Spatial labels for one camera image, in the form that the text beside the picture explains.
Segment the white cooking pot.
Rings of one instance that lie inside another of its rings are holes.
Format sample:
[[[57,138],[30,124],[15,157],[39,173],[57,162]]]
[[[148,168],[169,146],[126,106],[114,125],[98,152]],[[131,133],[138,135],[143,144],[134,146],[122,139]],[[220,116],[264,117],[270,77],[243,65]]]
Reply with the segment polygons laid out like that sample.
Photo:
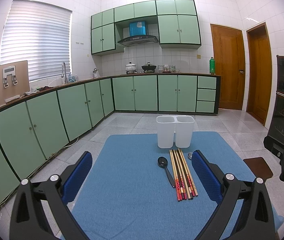
[[[136,64],[129,62],[125,65],[126,74],[134,74],[137,73]]]

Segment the green kitchen cabinets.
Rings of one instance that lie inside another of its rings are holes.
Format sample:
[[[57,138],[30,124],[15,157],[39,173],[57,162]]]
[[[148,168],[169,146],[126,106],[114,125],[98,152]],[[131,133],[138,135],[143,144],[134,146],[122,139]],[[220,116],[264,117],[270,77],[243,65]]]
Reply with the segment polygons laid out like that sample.
[[[94,55],[155,43],[162,48],[198,49],[198,14],[193,0],[151,0],[108,9],[91,18]]]
[[[218,113],[221,79],[135,74],[49,88],[0,107],[0,204],[52,155],[114,112]]]

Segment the plain bamboo chopstick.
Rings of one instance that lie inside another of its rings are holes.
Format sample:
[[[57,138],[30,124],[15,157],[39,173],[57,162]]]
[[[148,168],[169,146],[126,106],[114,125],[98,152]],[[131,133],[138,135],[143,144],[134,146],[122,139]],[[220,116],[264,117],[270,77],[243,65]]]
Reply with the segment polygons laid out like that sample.
[[[191,195],[190,195],[188,183],[187,183],[187,180],[186,180],[186,177],[185,177],[185,172],[184,172],[184,168],[183,168],[183,165],[182,165],[182,161],[181,161],[181,156],[179,154],[179,150],[177,150],[177,153],[178,153],[178,156],[179,156],[179,159],[180,159],[180,162],[181,162],[181,167],[182,167],[182,170],[183,170],[182,172],[183,172],[183,177],[184,177],[185,188],[188,191],[188,193],[187,193],[188,199],[191,199]]]
[[[180,191],[179,191],[179,182],[176,172],[176,166],[175,166],[175,159],[173,157],[173,151],[169,150],[170,158],[171,158],[171,165],[172,165],[172,171],[173,171],[173,179],[175,181],[175,187],[176,187],[176,193],[177,193],[177,200],[181,201]]]

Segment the green lower kitchen cabinets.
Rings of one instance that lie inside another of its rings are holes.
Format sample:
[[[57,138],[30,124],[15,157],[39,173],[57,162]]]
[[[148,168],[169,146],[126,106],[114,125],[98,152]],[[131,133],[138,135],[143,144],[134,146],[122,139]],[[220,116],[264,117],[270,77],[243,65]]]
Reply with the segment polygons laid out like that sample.
[[[0,204],[52,155],[114,112],[218,113],[221,79],[135,74],[49,88],[0,107]]]

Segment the red star pattern chopstick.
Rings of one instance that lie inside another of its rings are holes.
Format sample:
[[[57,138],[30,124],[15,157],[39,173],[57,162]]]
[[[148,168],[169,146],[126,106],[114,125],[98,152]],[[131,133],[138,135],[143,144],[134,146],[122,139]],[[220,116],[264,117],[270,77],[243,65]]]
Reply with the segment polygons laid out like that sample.
[[[192,183],[191,183],[191,180],[190,180],[190,177],[189,177],[189,173],[188,173],[188,170],[187,170],[187,167],[186,167],[186,164],[185,164],[185,159],[184,159],[184,155],[183,155],[183,152],[181,149],[178,149],[178,152],[179,152],[179,155],[180,155],[180,158],[181,158],[181,163],[182,163],[182,166],[184,168],[184,172],[185,172],[185,176],[186,176],[186,181],[188,183],[188,189],[189,189],[189,192],[190,192],[190,197],[191,199],[194,198],[194,193],[193,193],[193,188],[192,188]]]
[[[177,183],[178,183],[180,200],[183,200],[184,199],[184,192],[183,192],[183,189],[182,189],[182,184],[180,182],[180,175],[179,175],[179,171],[178,171],[178,163],[177,163],[175,151],[173,150],[172,152],[173,152],[173,160],[175,162],[176,178],[177,178]]]

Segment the chrome kitchen faucet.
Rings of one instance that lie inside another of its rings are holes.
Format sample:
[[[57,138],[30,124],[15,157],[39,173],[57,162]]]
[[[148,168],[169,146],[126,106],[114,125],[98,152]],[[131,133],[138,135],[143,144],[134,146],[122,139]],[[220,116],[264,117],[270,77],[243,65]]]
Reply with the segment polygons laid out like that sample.
[[[61,77],[64,78],[64,83],[67,84],[68,81],[67,81],[66,64],[65,64],[65,62],[62,62],[62,75],[61,75]]]

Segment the green upper kitchen cabinets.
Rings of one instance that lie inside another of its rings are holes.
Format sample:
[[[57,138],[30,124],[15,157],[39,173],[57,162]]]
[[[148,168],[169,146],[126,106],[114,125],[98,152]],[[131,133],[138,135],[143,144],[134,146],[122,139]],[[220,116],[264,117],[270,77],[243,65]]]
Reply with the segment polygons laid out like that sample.
[[[162,48],[198,49],[198,14],[193,0],[151,0],[108,9],[91,18],[94,55],[155,43]]]

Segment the black spoon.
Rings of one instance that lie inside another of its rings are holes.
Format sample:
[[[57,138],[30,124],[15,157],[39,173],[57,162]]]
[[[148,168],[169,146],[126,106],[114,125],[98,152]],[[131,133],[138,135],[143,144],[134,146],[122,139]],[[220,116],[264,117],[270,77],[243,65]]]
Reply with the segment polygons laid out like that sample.
[[[175,181],[174,181],[174,179],[173,179],[171,173],[169,172],[169,170],[168,170],[168,168],[167,168],[167,165],[168,165],[167,159],[166,159],[165,157],[159,157],[158,160],[157,160],[157,162],[158,162],[158,166],[161,167],[161,168],[163,168],[164,171],[166,172],[166,176],[167,176],[167,178],[168,178],[168,180],[169,180],[171,186],[172,186],[173,188],[175,188]]]

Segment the black wok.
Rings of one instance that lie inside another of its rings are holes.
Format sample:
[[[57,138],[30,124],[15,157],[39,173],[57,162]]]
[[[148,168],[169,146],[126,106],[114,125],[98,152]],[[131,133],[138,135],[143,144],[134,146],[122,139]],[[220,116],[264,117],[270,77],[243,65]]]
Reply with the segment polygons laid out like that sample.
[[[156,65],[147,62],[145,65],[142,65],[142,70],[144,73],[154,73],[156,70]]]

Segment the brown wooden stool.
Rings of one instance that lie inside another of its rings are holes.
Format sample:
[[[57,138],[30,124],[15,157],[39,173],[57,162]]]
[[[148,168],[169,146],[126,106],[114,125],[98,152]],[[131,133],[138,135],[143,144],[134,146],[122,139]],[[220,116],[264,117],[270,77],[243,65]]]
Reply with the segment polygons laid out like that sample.
[[[247,158],[243,161],[256,177],[262,178],[264,181],[273,177],[273,172],[263,157]]]

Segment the white double utensil holder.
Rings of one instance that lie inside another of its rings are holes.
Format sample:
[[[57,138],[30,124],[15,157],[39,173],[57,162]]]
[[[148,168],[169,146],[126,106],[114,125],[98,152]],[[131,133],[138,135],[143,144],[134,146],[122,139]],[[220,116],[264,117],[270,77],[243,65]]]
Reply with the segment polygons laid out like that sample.
[[[195,120],[190,115],[161,115],[156,119],[159,148],[188,148]]]

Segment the blue table mat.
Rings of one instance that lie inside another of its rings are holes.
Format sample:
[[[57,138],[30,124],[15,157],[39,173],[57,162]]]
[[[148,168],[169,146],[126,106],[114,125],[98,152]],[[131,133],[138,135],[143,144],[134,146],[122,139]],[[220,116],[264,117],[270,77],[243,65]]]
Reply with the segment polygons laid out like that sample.
[[[196,173],[198,196],[178,201],[159,157],[155,134],[110,136],[79,193],[72,214],[90,239],[194,239],[217,203]]]

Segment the white window blinds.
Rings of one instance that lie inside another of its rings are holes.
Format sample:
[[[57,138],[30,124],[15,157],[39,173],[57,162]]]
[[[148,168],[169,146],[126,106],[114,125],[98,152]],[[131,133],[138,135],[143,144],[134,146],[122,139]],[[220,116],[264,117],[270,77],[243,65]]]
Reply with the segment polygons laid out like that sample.
[[[0,64],[27,61],[37,81],[71,73],[71,10],[29,0],[13,0],[3,28]]]

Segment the brown board with device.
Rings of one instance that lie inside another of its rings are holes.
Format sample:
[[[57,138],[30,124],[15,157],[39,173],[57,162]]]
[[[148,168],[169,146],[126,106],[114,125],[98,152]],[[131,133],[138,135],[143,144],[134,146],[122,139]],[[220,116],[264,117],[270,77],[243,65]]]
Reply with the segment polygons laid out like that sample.
[[[0,65],[0,106],[29,90],[27,60]]]

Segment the jars on counter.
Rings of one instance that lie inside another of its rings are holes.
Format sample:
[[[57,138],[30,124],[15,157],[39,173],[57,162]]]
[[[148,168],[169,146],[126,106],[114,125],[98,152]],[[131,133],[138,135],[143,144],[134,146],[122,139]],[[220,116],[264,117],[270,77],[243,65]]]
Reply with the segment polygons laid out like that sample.
[[[159,64],[157,67],[158,67],[158,72],[160,73],[175,73],[176,72],[175,65]]]

